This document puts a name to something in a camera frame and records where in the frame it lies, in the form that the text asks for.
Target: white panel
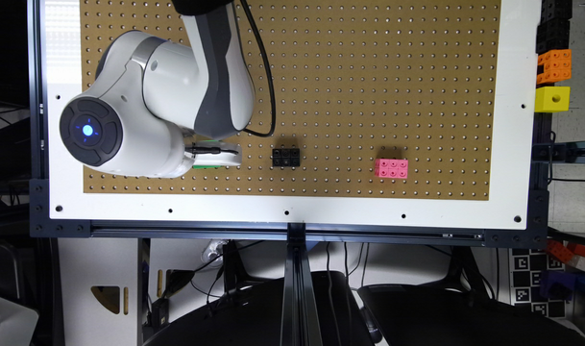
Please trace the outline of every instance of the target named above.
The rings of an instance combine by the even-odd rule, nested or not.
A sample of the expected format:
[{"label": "white panel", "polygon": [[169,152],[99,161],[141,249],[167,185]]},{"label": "white panel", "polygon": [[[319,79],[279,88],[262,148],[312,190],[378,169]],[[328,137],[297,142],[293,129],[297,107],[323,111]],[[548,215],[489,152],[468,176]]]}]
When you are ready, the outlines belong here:
[{"label": "white panel", "polygon": [[[61,297],[67,346],[142,345],[139,239],[60,239]],[[93,286],[118,286],[120,311],[97,301]],[[124,314],[124,287],[128,314]]]},{"label": "white panel", "polygon": [[[71,32],[79,30],[78,0],[45,3],[47,13],[58,12],[57,7],[61,6],[48,4],[64,4],[67,16],[76,18],[73,23],[63,21],[64,25]],[[47,17],[47,58],[50,58],[50,47],[72,57],[68,62],[63,61],[65,77],[49,78],[47,83],[51,210],[57,205],[63,206],[62,212],[51,211],[51,217],[524,229],[537,65],[535,35],[539,17],[539,0],[502,1],[490,200],[482,202],[83,194],[83,167],[63,147],[58,124],[65,104],[81,92],[80,38],[78,35],[49,35],[49,28],[56,28],[50,21],[59,18]],[[47,59],[48,71],[59,71],[61,63]],[[514,222],[517,215],[523,219],[521,223]]]}]

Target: yellow lego brick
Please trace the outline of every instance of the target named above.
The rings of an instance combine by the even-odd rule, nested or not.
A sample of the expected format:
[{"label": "yellow lego brick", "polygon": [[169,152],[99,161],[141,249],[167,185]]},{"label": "yellow lego brick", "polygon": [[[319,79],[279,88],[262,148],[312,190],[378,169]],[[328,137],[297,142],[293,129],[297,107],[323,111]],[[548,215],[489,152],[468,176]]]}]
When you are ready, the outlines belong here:
[{"label": "yellow lego brick", "polygon": [[544,86],[535,90],[535,112],[557,112],[569,109],[569,86]]}]

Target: metal bracket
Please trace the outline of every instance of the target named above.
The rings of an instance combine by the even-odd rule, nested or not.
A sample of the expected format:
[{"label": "metal bracket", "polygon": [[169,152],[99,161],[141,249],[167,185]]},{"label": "metal bracket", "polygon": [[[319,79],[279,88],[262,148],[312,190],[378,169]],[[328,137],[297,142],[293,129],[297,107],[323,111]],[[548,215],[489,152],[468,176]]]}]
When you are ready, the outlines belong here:
[{"label": "metal bracket", "polygon": [[49,180],[30,181],[30,235],[32,237],[90,237],[89,220],[51,219]]},{"label": "metal bracket", "polygon": [[281,346],[322,346],[320,321],[305,245],[305,224],[288,224],[283,279]]}]

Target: orange lego brick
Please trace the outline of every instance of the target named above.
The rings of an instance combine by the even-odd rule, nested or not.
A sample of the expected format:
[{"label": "orange lego brick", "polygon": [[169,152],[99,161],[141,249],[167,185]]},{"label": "orange lego brick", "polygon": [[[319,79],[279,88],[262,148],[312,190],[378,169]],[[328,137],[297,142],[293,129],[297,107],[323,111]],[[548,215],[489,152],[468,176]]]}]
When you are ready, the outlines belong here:
[{"label": "orange lego brick", "polygon": [[568,243],[568,250],[572,251],[575,255],[585,257],[585,246],[575,243]]},{"label": "orange lego brick", "polygon": [[546,252],[564,263],[569,262],[573,258],[572,251],[568,250],[562,243],[552,239],[547,241]]}]

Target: cutout hole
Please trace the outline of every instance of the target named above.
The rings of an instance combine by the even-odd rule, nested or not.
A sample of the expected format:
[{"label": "cutout hole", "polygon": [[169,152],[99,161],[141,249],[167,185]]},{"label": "cutout hole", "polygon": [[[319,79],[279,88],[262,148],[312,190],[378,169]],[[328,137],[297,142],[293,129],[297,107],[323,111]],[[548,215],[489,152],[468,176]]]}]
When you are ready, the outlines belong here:
[{"label": "cutout hole", "polygon": [[92,286],[91,294],[108,311],[119,314],[119,287],[118,286]]}]

